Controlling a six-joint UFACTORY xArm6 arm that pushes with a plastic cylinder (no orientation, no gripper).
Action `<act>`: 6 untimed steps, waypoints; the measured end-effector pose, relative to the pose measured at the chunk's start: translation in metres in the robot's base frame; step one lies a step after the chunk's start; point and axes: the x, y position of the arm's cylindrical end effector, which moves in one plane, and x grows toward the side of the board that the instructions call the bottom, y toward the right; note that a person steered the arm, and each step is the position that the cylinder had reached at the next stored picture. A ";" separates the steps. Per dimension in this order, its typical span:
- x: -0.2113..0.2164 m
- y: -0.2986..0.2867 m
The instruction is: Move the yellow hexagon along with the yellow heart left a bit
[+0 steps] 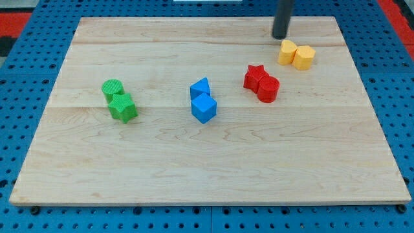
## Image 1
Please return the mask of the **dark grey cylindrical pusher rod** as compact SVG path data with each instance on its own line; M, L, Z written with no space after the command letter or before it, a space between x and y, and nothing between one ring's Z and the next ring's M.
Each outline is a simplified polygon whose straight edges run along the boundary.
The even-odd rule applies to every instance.
M294 0L279 0L274 23L272 28L272 37L275 39L285 39L287 36L290 17L294 8Z

